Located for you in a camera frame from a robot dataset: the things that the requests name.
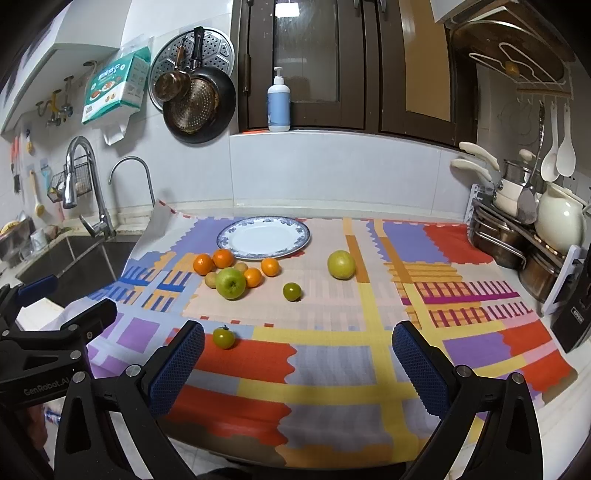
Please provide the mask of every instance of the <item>green tomato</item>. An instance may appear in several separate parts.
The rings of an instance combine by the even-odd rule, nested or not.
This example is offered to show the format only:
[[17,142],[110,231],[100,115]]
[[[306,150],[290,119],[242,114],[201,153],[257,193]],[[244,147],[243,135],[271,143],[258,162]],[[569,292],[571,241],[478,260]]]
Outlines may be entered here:
[[286,283],[283,285],[283,296],[289,301],[299,300],[301,297],[301,287],[297,283]]
[[223,327],[216,328],[213,331],[213,343],[224,350],[227,350],[232,345],[234,345],[235,340],[236,336],[225,325]]

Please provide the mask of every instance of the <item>person's hand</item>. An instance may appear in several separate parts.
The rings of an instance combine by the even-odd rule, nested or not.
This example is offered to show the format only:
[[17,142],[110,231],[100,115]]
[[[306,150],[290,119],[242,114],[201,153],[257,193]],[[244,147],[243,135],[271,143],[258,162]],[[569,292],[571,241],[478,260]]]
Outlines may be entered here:
[[41,450],[47,441],[47,428],[45,426],[45,414],[43,405],[35,405],[27,409],[31,421],[27,425],[27,435],[31,439],[34,447]]

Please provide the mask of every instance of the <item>bottle label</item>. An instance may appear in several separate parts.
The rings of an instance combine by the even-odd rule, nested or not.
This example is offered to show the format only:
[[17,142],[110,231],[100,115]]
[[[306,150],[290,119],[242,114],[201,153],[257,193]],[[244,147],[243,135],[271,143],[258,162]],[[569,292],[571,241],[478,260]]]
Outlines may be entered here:
[[269,127],[284,127],[291,123],[289,93],[267,93],[267,118]]

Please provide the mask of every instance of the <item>perforated metal steamer tray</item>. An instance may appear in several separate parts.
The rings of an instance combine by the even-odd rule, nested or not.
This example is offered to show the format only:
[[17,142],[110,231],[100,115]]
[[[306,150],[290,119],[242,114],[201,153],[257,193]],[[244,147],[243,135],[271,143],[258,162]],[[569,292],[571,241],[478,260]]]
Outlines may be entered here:
[[[150,67],[150,88],[148,92],[154,106],[162,111],[162,102],[156,98],[154,87],[156,80],[165,72],[172,72],[174,61],[180,46],[185,48],[185,58],[181,62],[181,70],[189,72],[191,53],[193,52],[193,30],[188,30],[174,37],[156,55]],[[204,28],[203,37],[203,66],[215,67],[228,76],[234,69],[234,46],[226,34],[215,28]]]

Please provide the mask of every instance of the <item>white plate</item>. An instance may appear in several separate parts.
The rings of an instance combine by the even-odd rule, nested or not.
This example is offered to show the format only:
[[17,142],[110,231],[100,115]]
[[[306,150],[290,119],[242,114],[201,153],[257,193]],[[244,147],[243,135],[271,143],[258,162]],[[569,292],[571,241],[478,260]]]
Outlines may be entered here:
[[304,248],[309,241],[306,225],[277,216],[238,220],[217,236],[218,247],[227,248],[240,260],[284,257]]

